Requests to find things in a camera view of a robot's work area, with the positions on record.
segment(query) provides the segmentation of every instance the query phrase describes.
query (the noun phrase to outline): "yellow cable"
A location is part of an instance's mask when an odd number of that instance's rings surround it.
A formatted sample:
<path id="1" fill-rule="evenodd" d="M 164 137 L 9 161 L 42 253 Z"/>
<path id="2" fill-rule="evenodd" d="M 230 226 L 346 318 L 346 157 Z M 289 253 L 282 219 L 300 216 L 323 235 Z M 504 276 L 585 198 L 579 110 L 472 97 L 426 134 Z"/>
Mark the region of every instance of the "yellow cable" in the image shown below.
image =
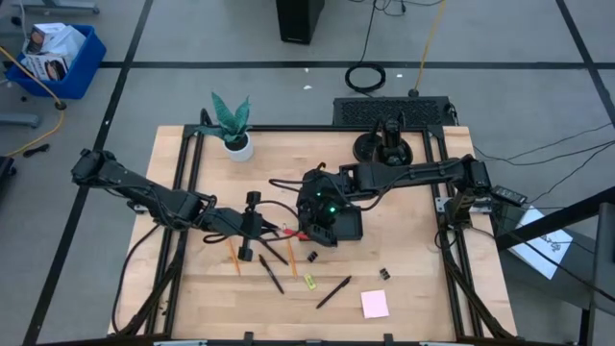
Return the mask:
<path id="1" fill-rule="evenodd" d="M 53 91 L 51 91 L 51 89 L 49 89 L 49 87 L 47 87 L 37 77 L 33 76 L 32 73 L 30 73 L 30 71 L 28 71 L 27 68 L 25 68 L 21 63 L 19 63 L 9 52 L 7 52 L 4 48 L 2 48 L 2 46 L 0 46 L 0 52 L 2 54 L 4 54 L 7 58 L 9 58 L 9 60 L 12 63 L 14 63 L 17 67 L 19 67 L 19 69 L 22 70 L 23 73 L 25 73 L 28 77 L 32 78 L 35 82 L 37 82 L 37 84 L 39 84 L 43 89 L 45 89 L 45 91 L 47 91 L 51 95 L 51 97 L 53 97 L 54 101 L 56 101 L 56 105 L 61 105 L 62 104 L 62 101 L 60 101 L 60 98 L 58 98 L 58 96 Z M 21 148 L 19 148 L 17 150 L 14 150 L 14 151 L 10 152 L 9 154 L 7 154 L 5 156 L 12 157 L 12 156 L 15 156 L 15 155 L 17 155 L 17 154 L 19 154 L 21 152 L 24 152 L 29 147 L 37 144 L 38 142 L 42 141 L 43 139 L 45 139 L 48 136 L 50 136 L 53 133 L 55 133 L 62 126 L 63 122 L 64 122 L 64 111 L 60 111 L 60 119 L 58 120 L 58 124 L 56 124 L 56 127 L 54 127 L 48 133 L 40 136 L 39 138 L 37 138 L 37 139 L 35 139 L 33 141 L 30 141 L 30 142 L 26 143 Z"/>
<path id="2" fill-rule="evenodd" d="M 414 89 L 419 89 L 419 84 L 421 84 L 421 78 L 423 77 L 423 66 L 425 66 L 425 60 L 427 59 L 427 54 L 430 51 L 431 40 L 435 35 L 435 31 L 440 24 L 440 19 L 442 18 L 442 13 L 444 13 L 444 8 L 446 8 L 446 0 L 443 0 L 440 3 L 440 7 L 438 8 L 438 15 L 435 17 L 433 24 L 431 24 L 430 37 L 427 39 L 427 43 L 425 44 L 425 50 L 423 51 L 423 58 L 421 58 L 421 67 L 419 68 L 419 76 L 416 78 L 416 84 L 414 85 Z"/>

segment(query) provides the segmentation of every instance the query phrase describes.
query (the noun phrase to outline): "marker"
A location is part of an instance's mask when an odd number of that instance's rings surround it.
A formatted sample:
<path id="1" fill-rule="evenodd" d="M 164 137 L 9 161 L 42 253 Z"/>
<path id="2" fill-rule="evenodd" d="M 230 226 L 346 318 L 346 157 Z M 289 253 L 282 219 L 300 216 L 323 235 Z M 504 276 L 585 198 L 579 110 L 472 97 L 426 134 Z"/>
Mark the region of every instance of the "marker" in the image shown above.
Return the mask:
<path id="1" fill-rule="evenodd" d="M 337 286 L 337 287 L 336 287 L 336 288 L 335 288 L 335 289 L 334 289 L 331 293 L 329 293 L 329 294 L 327 295 L 327 297 L 325 297 L 325 299 L 323 299 L 323 301 L 322 301 L 322 302 L 318 303 L 318 305 L 316 306 L 316 308 L 317 308 L 317 309 L 320 309 L 322 306 L 324 306 L 324 305 L 325 305 L 325 303 L 327 303 L 327 302 L 331 299 L 331 297 L 332 297 L 333 295 L 335 295 L 335 293 L 337 293 L 337 291 L 338 291 L 341 287 L 345 286 L 346 284 L 348 284 L 348 283 L 350 282 L 350 279 L 351 279 L 351 278 L 352 278 L 352 276 L 349 276 L 348 278 L 344 279 L 344 281 L 343 281 L 341 284 L 339 284 L 339 285 L 338 285 L 338 286 Z"/>
<path id="2" fill-rule="evenodd" d="M 269 277 L 271 278 L 271 280 L 273 280 L 273 283 L 276 284 L 276 287 L 278 288 L 280 293 L 284 294 L 284 290 L 280 286 L 280 283 L 278 282 L 278 279 L 276 279 L 276 276 L 273 275 L 273 272 L 271 271 L 271 268 L 269 268 L 269 265 L 267 265 L 267 262 L 265 261 L 265 259 L 262 257 L 261 254 L 258 255 L 258 260 L 260 261 L 260 264 L 262 264 L 262 266 L 265 267 L 265 269 L 267 269 L 267 274 L 269 274 Z"/>

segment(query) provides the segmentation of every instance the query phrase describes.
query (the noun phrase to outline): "yellow eraser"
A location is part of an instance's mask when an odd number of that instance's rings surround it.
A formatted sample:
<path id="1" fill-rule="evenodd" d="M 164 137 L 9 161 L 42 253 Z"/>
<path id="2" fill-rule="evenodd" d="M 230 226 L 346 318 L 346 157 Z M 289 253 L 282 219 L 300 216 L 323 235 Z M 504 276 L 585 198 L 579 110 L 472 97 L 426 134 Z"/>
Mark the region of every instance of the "yellow eraser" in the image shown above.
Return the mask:
<path id="1" fill-rule="evenodd" d="M 314 288 L 316 288 L 316 282 L 314 281 L 314 278 L 311 277 L 311 275 L 304 275 L 304 279 L 306 279 L 306 284 L 309 290 L 314 290 Z"/>

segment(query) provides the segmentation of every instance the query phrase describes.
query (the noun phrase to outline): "yellow pencil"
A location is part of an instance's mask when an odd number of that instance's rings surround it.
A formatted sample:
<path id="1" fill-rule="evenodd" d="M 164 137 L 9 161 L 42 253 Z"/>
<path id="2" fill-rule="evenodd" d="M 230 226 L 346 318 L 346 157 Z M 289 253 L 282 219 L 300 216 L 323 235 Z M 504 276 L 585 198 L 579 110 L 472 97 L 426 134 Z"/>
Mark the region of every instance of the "yellow pencil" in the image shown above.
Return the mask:
<path id="1" fill-rule="evenodd" d="M 292 276 L 297 279 L 297 266 L 295 265 L 295 255 L 292 253 L 292 245 L 290 245 L 290 239 L 286 240 L 288 245 L 288 257 L 290 258 L 290 264 L 292 265 Z"/>
<path id="2" fill-rule="evenodd" d="M 237 255 L 234 253 L 233 242 L 230 238 L 227 238 L 227 245 L 229 245 L 229 252 L 231 252 L 231 258 L 234 263 L 234 270 L 237 272 L 238 276 L 241 276 L 241 270 L 239 269 L 239 260 L 237 260 Z"/>

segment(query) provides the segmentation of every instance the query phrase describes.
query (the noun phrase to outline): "wooden tabletop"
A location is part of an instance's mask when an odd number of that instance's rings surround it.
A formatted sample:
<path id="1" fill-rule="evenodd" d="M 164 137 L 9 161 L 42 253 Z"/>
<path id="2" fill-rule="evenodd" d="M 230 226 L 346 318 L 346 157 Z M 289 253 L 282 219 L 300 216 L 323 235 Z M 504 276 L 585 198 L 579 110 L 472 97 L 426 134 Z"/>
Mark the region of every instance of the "wooden tabletop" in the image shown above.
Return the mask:
<path id="1" fill-rule="evenodd" d="M 172 186 L 182 130 L 159 127 L 148 179 Z M 445 128 L 445 135 L 451 158 L 473 153 L 467 128 Z M 242 163 L 228 159 L 218 138 L 205 139 L 196 189 L 217 195 L 218 207 L 244 210 L 246 192 L 258 190 L 263 200 L 278 200 L 294 208 L 296 193 L 271 186 L 268 179 L 301 180 L 321 161 L 334 173 L 339 165 L 355 162 L 351 148 L 356 133 L 252 132 L 251 137 L 255 154 Z M 404 138 L 412 147 L 414 163 L 425 162 L 421 136 L 404 134 Z M 439 160 L 437 144 L 432 144 L 435 159 Z M 190 163 L 188 157 L 183 187 L 187 186 Z M 278 206 L 262 205 L 258 211 L 279 226 L 285 223 L 289 228 L 297 227 L 293 216 Z M 363 239 L 340 242 L 337 248 L 294 238 L 298 279 L 293 278 L 290 266 L 253 242 L 255 259 L 258 254 L 267 259 L 284 295 L 258 259 L 241 261 L 241 276 L 237 276 L 224 242 L 207 245 L 202 241 L 204 233 L 190 230 L 173 337 L 241 339 L 244 332 L 254 332 L 255 339 L 260 340 L 382 340 L 383 334 L 392 333 L 396 341 L 455 340 L 442 256 L 433 244 L 437 228 L 430 187 L 393 189 L 376 208 L 364 212 L 362 219 Z M 488 216 L 475 214 L 472 219 L 475 227 L 491 232 Z M 131 247 L 152 226 L 149 215 L 137 216 Z M 161 235 L 162 231 L 158 231 L 144 242 L 128 266 L 117 312 L 120 326 L 130 320 L 152 289 Z M 478 232 L 466 231 L 465 235 L 476 292 L 501 324 L 515 334 L 494 240 Z M 235 237 L 233 243 L 236 251 L 240 238 Z M 270 244 L 288 258 L 285 241 Z M 307 261 L 311 251 L 318 253 L 314 263 Z M 381 268 L 387 269 L 391 279 L 380 278 Z M 313 291 L 304 282 L 306 273 L 316 281 Z M 348 275 L 353 276 L 351 282 L 316 309 L 318 302 Z M 365 319 L 360 292 L 375 289 L 386 292 L 390 316 Z M 462 307 L 467 307 L 460 290 L 459 300 Z M 158 330 L 166 304 L 165 298 L 159 308 Z M 463 310 L 465 332 L 471 334 L 468 313 Z"/>

